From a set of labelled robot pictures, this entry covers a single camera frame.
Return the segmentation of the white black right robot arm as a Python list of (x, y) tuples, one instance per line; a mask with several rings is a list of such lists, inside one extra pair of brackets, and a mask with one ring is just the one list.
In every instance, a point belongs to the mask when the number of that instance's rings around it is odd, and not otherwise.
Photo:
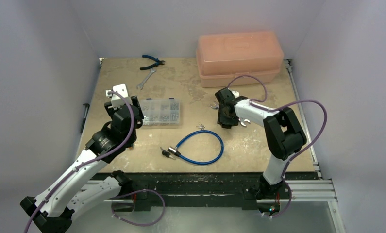
[(253, 190), (256, 199), (270, 198), (282, 187), (290, 158), (300, 152), (307, 138), (294, 113), (285, 107), (274, 110), (254, 104), (245, 96), (238, 96), (227, 87), (217, 91), (217, 123), (226, 129), (237, 126), (247, 119), (264, 128), (268, 149), (271, 153), (268, 165)]

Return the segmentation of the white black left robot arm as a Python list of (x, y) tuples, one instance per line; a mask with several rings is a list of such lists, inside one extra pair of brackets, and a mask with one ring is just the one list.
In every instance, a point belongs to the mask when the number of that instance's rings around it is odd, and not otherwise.
[(111, 118), (93, 134), (75, 162), (45, 191), (25, 197), (20, 206), (28, 214), (24, 228), (31, 224), (42, 233), (64, 233), (78, 217), (100, 202), (118, 196), (130, 196), (131, 180), (123, 171), (115, 171), (98, 186), (81, 188), (102, 168), (130, 148), (137, 139), (136, 130), (143, 125), (143, 113), (137, 96), (109, 91), (111, 98), (104, 107)]

